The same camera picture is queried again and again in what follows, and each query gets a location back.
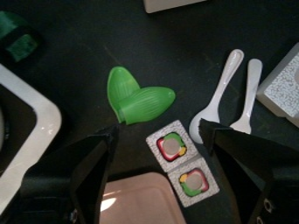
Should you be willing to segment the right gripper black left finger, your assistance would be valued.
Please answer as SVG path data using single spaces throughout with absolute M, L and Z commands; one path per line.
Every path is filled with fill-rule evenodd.
M 99 224 L 119 128 L 100 129 L 29 168 L 0 224 Z

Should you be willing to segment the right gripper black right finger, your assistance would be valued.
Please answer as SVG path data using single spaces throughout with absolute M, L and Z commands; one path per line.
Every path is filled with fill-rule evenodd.
M 203 145 L 227 178 L 241 224 L 299 224 L 299 151 L 200 121 Z

